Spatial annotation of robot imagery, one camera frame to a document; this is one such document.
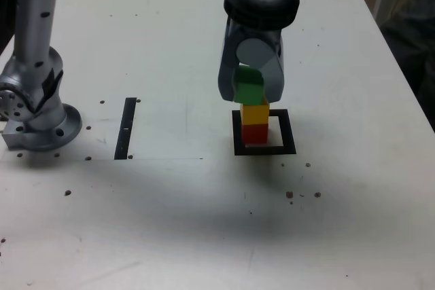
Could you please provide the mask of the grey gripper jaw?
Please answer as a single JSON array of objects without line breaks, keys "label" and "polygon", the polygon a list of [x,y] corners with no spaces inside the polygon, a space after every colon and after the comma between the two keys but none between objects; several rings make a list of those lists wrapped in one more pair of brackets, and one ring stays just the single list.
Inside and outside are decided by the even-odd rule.
[{"label": "grey gripper jaw", "polygon": [[269,103],[279,101],[285,85],[283,73],[282,37],[270,45],[263,39],[243,40],[236,50],[240,64],[259,72],[264,83],[264,96]]},{"label": "grey gripper jaw", "polygon": [[239,59],[237,58],[237,47],[241,40],[240,36],[239,25],[231,18],[228,18],[226,22],[217,83],[221,97],[225,101],[230,102],[233,102],[234,99],[233,75],[236,67],[239,65]]}]

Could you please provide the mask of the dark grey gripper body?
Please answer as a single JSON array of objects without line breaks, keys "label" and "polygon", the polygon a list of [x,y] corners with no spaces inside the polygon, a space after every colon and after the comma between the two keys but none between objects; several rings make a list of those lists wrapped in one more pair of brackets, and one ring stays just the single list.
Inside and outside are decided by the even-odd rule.
[{"label": "dark grey gripper body", "polygon": [[259,31],[247,28],[235,22],[232,18],[226,21],[226,43],[230,49],[235,50],[238,45],[246,39],[260,39],[269,45],[278,56],[283,51],[282,30],[277,31]]}]

